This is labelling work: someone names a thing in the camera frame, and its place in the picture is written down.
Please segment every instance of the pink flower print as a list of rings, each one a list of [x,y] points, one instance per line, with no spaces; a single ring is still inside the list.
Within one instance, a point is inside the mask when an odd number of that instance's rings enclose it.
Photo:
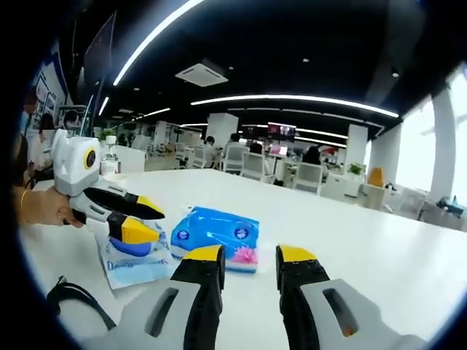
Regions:
[[[256,257],[256,249],[251,249],[246,246],[237,248],[232,261],[242,264],[257,264],[258,258]]]

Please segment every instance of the table surface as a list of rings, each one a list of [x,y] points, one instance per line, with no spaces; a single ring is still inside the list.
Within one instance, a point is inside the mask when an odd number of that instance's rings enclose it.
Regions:
[[[220,171],[124,174],[117,183],[165,209],[161,225],[169,233],[191,206],[260,221],[258,272],[226,273],[216,349],[288,349],[276,288],[277,244],[314,252],[331,278],[344,279],[375,302],[387,325],[426,340],[466,292],[465,233]],[[123,306],[151,285],[112,292],[93,234],[85,228],[35,225],[20,234],[44,292],[65,275],[95,295],[116,321]],[[64,324],[78,338],[105,333],[99,316],[82,304],[65,302],[62,311]]]

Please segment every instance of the desk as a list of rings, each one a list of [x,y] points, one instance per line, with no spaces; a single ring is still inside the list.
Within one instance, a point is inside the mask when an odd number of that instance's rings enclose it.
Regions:
[[[260,221],[258,272],[225,275],[216,349],[288,349],[276,287],[277,244],[315,253],[331,278],[345,279],[373,300],[388,326],[426,340],[444,325],[466,291],[465,233],[210,169],[118,178],[120,186],[149,196],[165,210],[161,225],[168,232],[195,205]],[[118,322],[122,307],[147,288],[112,294],[93,234],[85,228],[37,225],[26,231],[22,241],[44,292],[65,275],[95,295]],[[78,302],[66,302],[61,317],[79,337],[105,332],[99,316]]]

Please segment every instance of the orange object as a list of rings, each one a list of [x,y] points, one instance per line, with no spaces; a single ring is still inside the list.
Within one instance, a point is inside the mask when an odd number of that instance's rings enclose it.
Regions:
[[[382,177],[382,168],[372,168],[368,183],[376,187],[384,187],[385,182]]]

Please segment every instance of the ceiling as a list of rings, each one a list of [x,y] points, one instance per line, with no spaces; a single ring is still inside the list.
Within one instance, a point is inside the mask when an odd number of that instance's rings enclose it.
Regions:
[[[141,121],[206,123],[209,113],[229,112],[240,124],[269,121],[343,135],[350,123],[357,123],[367,125],[374,138],[401,117],[316,101],[190,102],[260,94],[319,96],[403,116],[460,62],[443,28],[415,0],[205,0],[162,31],[113,86],[133,51],[185,1],[90,5],[61,38],[69,86],[76,84],[88,45],[115,10],[112,68],[103,92],[109,96],[105,118],[131,120],[138,113],[169,107]],[[228,81],[199,87],[175,77],[203,60]]]

